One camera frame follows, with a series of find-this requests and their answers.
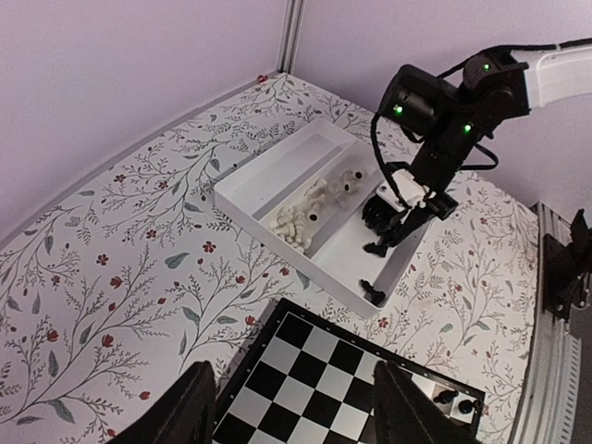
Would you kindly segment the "black white chessboard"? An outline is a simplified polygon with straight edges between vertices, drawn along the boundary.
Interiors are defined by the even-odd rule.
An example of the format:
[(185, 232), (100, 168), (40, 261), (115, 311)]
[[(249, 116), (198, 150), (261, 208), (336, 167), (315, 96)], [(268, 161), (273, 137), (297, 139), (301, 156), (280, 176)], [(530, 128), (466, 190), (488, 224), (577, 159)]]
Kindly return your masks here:
[[(485, 394), (281, 300), (216, 401), (215, 443), (374, 443), (374, 369), (395, 362), (455, 425), (477, 433)], [(458, 403), (477, 402), (460, 414)]]

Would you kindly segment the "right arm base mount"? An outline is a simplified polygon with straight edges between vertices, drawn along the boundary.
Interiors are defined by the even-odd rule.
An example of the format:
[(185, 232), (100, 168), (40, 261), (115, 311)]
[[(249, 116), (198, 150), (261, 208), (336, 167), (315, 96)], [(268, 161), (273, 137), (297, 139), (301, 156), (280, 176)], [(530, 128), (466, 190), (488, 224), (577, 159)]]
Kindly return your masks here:
[(571, 241), (564, 245), (551, 234), (543, 242), (543, 310), (568, 323), (571, 308), (586, 305), (585, 284), (591, 278), (591, 228), (579, 209), (570, 225)]

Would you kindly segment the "floral patterned table mat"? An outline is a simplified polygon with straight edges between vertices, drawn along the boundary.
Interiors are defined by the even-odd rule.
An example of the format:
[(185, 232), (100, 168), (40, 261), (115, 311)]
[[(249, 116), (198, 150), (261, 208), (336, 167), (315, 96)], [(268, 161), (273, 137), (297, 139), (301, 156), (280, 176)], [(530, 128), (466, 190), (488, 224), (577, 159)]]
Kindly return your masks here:
[(325, 119), (369, 111), (278, 75), (169, 129), (76, 189), (1, 252), (1, 439), (105, 443), (195, 361), (225, 383), (289, 298), (486, 394), (478, 436), (509, 440), (533, 332), (537, 217), (475, 173), (365, 320), (213, 206), (222, 174)]

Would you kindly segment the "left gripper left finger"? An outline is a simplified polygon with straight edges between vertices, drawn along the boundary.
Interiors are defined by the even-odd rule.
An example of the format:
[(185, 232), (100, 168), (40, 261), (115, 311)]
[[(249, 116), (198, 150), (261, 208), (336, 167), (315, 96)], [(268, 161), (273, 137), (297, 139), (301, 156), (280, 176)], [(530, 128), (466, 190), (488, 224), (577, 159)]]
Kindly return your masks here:
[(212, 365), (195, 362), (137, 421), (110, 441), (115, 444), (211, 443), (216, 382)]

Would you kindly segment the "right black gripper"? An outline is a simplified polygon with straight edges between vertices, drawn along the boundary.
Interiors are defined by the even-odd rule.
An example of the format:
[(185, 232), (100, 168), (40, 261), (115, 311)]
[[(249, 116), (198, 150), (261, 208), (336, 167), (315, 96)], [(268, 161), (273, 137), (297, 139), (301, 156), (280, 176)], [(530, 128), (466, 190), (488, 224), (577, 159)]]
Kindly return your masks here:
[(447, 218), (456, 204), (446, 190), (480, 141), (493, 137), (505, 120), (530, 113), (524, 73), (528, 64), (511, 53), (474, 55), (451, 71), (462, 73), (454, 86), (447, 74), (434, 76), (402, 66), (389, 83), (378, 114), (419, 137), (421, 148), (409, 166), (416, 183), (428, 189), (425, 208), (414, 208), (385, 238), (394, 248), (427, 224)]

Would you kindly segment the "right aluminium frame post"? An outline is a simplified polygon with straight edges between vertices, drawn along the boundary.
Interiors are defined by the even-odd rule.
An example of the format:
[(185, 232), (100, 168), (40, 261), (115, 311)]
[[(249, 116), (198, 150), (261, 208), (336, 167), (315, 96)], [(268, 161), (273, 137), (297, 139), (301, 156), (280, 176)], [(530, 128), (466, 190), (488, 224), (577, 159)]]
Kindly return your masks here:
[(278, 73), (290, 74), (294, 70), (304, 6), (304, 0), (287, 1), (278, 48)]

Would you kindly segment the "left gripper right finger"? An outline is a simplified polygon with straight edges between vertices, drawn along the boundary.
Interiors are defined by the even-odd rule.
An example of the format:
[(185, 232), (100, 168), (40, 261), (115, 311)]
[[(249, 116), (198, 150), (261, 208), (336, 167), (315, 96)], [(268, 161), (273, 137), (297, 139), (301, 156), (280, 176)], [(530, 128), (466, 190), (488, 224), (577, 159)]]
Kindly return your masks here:
[(392, 361), (374, 369), (373, 408), (378, 444), (477, 444)]

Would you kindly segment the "white plastic tray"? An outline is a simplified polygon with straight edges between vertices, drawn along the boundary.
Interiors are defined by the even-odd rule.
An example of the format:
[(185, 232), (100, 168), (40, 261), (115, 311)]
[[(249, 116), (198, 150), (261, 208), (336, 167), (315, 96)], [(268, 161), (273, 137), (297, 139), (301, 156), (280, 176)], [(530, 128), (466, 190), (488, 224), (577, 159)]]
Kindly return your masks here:
[(364, 251), (379, 237), (362, 219), (382, 194), (373, 150), (318, 119), (246, 162), (215, 186), (215, 205), (264, 246), (363, 318), (373, 303), (363, 289), (393, 296), (428, 232), (422, 226), (383, 257)]

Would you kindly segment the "black corner pawn piece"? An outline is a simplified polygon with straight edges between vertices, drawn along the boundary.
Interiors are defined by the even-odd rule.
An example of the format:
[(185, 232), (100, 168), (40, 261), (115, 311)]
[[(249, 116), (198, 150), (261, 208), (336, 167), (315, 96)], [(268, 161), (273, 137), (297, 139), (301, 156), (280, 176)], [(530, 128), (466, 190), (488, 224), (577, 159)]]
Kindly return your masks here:
[(434, 402), (440, 403), (440, 404), (448, 404), (448, 403), (453, 402), (454, 399), (457, 398), (458, 396), (459, 396), (458, 390), (446, 389), (446, 390), (442, 390), (441, 392), (439, 392), (439, 394), (434, 399)]

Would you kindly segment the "black rook chess piece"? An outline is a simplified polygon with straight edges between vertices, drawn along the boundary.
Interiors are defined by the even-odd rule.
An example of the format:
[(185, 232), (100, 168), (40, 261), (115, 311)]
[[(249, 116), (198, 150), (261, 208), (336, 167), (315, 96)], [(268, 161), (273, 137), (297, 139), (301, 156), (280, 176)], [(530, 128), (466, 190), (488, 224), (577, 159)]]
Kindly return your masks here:
[(476, 401), (471, 401), (471, 400), (463, 400), (460, 401), (458, 403), (458, 410), (460, 412), (460, 414), (463, 415), (467, 415), (469, 413), (472, 413), (477, 407), (477, 402)]

